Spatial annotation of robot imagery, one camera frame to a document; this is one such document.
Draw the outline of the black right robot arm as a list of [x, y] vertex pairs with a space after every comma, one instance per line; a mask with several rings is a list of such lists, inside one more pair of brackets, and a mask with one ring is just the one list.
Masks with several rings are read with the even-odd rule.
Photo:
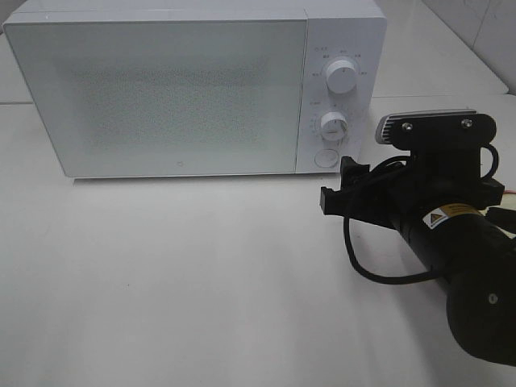
[[515, 363], [515, 241], [484, 215], [504, 188], [480, 171], [479, 149], [412, 151], [376, 167], [341, 160], [339, 189], [322, 188], [326, 215], [397, 231], [424, 270], [401, 277], [373, 273], [360, 264], [345, 233], [352, 267], [382, 285], [437, 281], [447, 295], [450, 331], [469, 355]]

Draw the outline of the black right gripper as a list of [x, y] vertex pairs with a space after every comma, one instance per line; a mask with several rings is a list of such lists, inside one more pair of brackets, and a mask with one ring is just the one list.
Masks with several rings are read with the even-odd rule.
[[449, 203], [496, 206], [505, 190], [492, 172], [480, 175], [480, 156], [468, 151], [394, 156], [374, 169], [344, 156], [340, 177], [339, 190], [321, 188], [322, 212], [389, 229]]

